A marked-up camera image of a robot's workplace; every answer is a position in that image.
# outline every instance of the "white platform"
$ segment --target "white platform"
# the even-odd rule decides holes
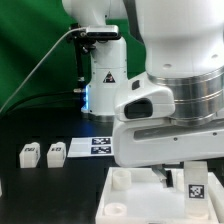
[[[125,169],[131,172],[131,187],[127,190],[115,190],[112,176],[117,170],[124,169],[110,168],[108,172],[96,224],[224,223],[224,189],[213,173],[208,174],[209,218],[203,220],[185,217],[183,170],[173,169],[174,188],[163,188],[151,169]],[[105,207],[108,206],[114,208],[111,210],[112,214],[106,215]]]

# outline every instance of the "white block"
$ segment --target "white block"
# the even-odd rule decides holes
[[[185,215],[208,219],[208,168],[206,162],[184,163]]]
[[[66,158],[66,146],[63,142],[52,144],[47,153],[48,168],[63,167]]]
[[[26,144],[19,154],[21,168],[35,168],[40,159],[40,145],[36,142]]]

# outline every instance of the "small white block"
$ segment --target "small white block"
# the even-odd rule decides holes
[[[66,158],[66,146],[63,142],[52,144],[47,153],[48,168],[63,167]]]
[[[35,168],[40,159],[40,145],[36,142],[26,144],[19,154],[21,168]]]

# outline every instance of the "cable connector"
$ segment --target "cable connector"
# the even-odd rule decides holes
[[[77,89],[74,89],[73,92],[74,93],[85,93],[86,90],[85,89],[82,89],[82,88],[77,88]]]

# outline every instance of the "white cylinder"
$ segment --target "white cylinder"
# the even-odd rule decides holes
[[[113,172],[113,188],[115,190],[128,190],[131,188],[131,172],[125,169]]]

